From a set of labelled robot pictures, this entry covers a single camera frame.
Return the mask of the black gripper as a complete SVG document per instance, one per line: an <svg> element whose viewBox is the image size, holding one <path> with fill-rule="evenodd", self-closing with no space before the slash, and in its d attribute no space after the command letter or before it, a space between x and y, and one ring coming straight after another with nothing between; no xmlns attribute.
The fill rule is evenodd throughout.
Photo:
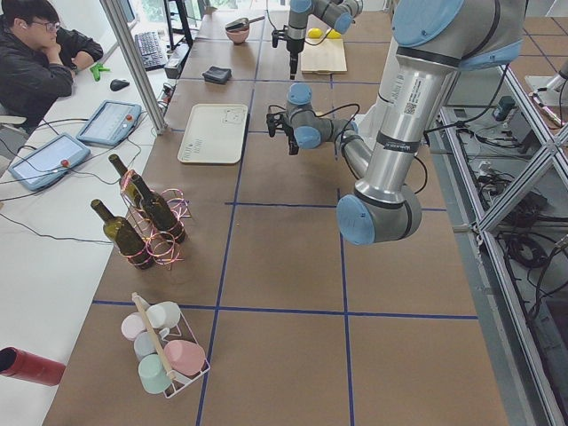
<svg viewBox="0 0 568 426"><path fill-rule="evenodd" d="M298 155L298 144L296 143L296 138L293 130L287 130L286 135L288 137L288 154Z"/></svg>
<svg viewBox="0 0 568 426"><path fill-rule="evenodd" d="M289 52L289 73L290 80L296 79L296 73L298 69L299 55L304 49L304 39L293 39L289 38L287 40L287 50Z"/></svg>

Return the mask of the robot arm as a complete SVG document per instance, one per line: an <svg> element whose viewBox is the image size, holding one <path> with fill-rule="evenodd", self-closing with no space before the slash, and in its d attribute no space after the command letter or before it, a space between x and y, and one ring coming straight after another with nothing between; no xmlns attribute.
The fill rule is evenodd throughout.
<svg viewBox="0 0 568 426"><path fill-rule="evenodd" d="M353 192L336 206L341 235L355 245L412 235L422 208L406 175L430 118L440 109L446 78L496 67L520 53L523 1L401 1L391 22L398 64L385 114L369 146L354 122L327 119L312 108L312 90L293 83L284 123L303 149L335 144L356 176Z"/></svg>
<svg viewBox="0 0 568 426"><path fill-rule="evenodd" d="M288 24L283 35L289 52L289 77L296 78L299 54L304 49L308 19L315 16L330 28L344 35L354 19L363 12L363 2L356 0L297 0L290 2Z"/></svg>

